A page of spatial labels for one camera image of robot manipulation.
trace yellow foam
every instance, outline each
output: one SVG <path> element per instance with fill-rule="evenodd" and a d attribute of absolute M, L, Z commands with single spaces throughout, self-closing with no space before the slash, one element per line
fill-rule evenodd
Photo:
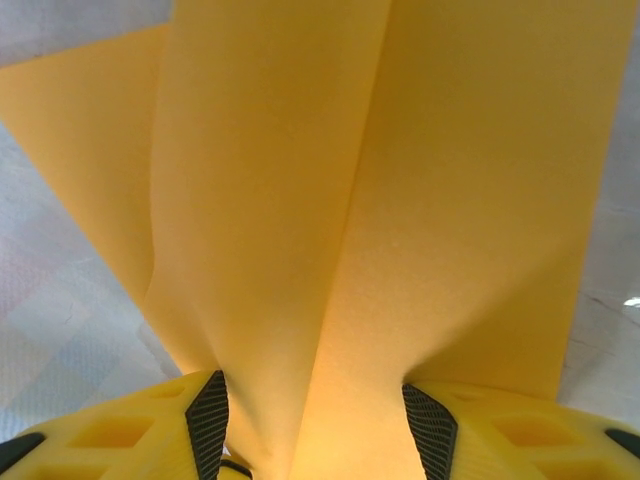
<path fill-rule="evenodd" d="M 634 8 L 181 0 L 0 117 L 260 478 L 422 478 L 405 377 L 555 395 Z"/>

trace black grille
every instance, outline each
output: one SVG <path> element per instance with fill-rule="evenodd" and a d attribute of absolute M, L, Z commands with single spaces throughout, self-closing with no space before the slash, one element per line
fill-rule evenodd
<path fill-rule="evenodd" d="M 448 480 L 458 424 L 449 410 L 413 385 L 403 385 L 402 396 L 427 479 Z"/>
<path fill-rule="evenodd" d="M 229 423 L 227 385 L 221 371 L 207 381 L 185 415 L 198 478 L 215 480 Z"/>

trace white surface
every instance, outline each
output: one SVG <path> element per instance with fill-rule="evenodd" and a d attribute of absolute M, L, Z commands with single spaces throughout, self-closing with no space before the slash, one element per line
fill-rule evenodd
<path fill-rule="evenodd" d="M 0 65 L 157 23 L 166 18 L 168 9 L 169 0 L 0 0 Z M 0 139 L 0 175 L 4 177 L 3 172 L 19 169 L 33 180 L 34 174 L 30 171 L 27 159 L 16 153 L 15 145 L 1 130 Z M 35 208 L 34 203 L 43 198 L 50 202 L 45 202 L 44 208 L 58 208 L 41 181 L 11 183 L 0 180 L 0 198 L 11 196 L 20 197 L 20 202 L 14 205 L 13 210 L 0 210 L 0 225 L 12 221 L 8 216 L 24 216 L 25 211 Z M 46 234 L 52 226 L 43 224 L 41 228 Z M 75 227 L 70 225 L 69 228 L 73 232 L 71 236 L 77 236 L 82 243 L 82 235 Z M 91 254 L 87 261 L 90 266 L 82 273 L 83 278 L 98 285 L 99 289 L 105 288 L 105 282 L 110 284 L 113 281 L 95 254 Z M 57 288 L 55 282 L 58 280 L 50 278 L 43 281 L 45 284 L 53 282 L 49 287 Z M 6 295 L 2 291 L 6 288 L 10 286 L 0 282 L 0 298 Z M 112 290 L 107 294 L 109 301 L 128 305 L 121 311 L 124 315 L 121 321 L 126 322 L 127 318 L 137 315 L 127 303 L 124 293 L 117 288 Z M 640 297 L 638 29 L 594 219 L 560 400 L 584 410 L 625 420 L 640 428 L 640 309 L 624 305 L 634 297 Z M 59 302 L 59 298 L 55 296 L 45 297 L 38 311 L 60 310 L 56 302 Z M 37 318 L 33 328 L 39 328 L 37 322 L 44 324 L 51 320 Z M 144 337 L 153 349 L 158 348 L 153 335 L 146 332 Z M 33 358 L 38 355 L 41 352 L 33 352 L 31 361 L 25 359 L 24 368 L 36 368 L 32 366 L 35 362 Z M 135 389 L 149 380 L 142 378 L 132 381 L 123 389 Z"/>
<path fill-rule="evenodd" d="M 162 21 L 168 4 L 0 0 L 0 65 Z M 178 374 L 0 124 L 0 441 Z"/>

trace yellow plastic object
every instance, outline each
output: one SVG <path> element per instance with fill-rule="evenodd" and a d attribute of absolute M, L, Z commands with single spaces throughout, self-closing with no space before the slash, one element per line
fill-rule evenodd
<path fill-rule="evenodd" d="M 443 404 L 458 424 L 451 480 L 640 478 L 640 458 L 605 434 L 614 428 L 638 435 L 628 426 L 495 389 L 416 386 Z"/>
<path fill-rule="evenodd" d="M 180 0 L 0 118 L 264 478 L 420 478 L 407 374 L 555 394 L 635 5 Z"/>
<path fill-rule="evenodd" d="M 211 372 L 199 372 L 37 425 L 42 444 L 2 480 L 198 480 L 185 411 Z M 220 480 L 246 480 L 222 468 Z"/>
<path fill-rule="evenodd" d="M 197 480 L 185 410 L 210 376 L 207 372 L 191 374 L 35 426 L 24 433 L 44 433 L 46 440 L 1 478 Z M 495 389 L 452 383 L 416 386 L 444 406 L 457 424 L 451 480 L 640 478 L 640 458 L 606 435 L 612 428 L 638 435 L 622 424 Z M 410 435 L 404 415 L 398 427 Z M 429 420 L 438 424 L 437 417 Z M 438 425 L 439 432 L 446 431 L 442 423 Z M 370 428 L 374 435 L 376 426 Z M 430 458 L 436 458 L 436 450 L 442 447 L 443 437 L 438 438 L 428 445 Z M 640 436 L 637 438 L 640 448 Z M 367 448 L 366 443 L 359 446 Z M 442 465 L 432 464 L 427 478 L 442 478 L 438 475 Z M 363 468 L 358 476 L 366 478 L 371 472 L 366 465 Z M 223 466 L 217 478 L 250 477 Z M 406 477 L 398 471 L 387 478 Z M 424 479 L 424 472 L 415 478 Z"/>

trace square hole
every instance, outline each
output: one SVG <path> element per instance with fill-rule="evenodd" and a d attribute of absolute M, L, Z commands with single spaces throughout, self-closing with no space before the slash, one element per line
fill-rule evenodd
<path fill-rule="evenodd" d="M 99 480 L 106 471 L 92 465 L 50 465 L 41 467 L 33 480 Z"/>
<path fill-rule="evenodd" d="M 536 467 L 548 480 L 627 480 L 616 465 L 602 460 L 554 460 L 538 462 Z"/>
<path fill-rule="evenodd" d="M 107 417 L 91 424 L 70 444 L 80 448 L 131 448 L 153 424 L 147 417 Z"/>
<path fill-rule="evenodd" d="M 542 415 L 513 415 L 493 420 L 495 427 L 517 447 L 575 445 L 579 440 L 565 427 Z"/>

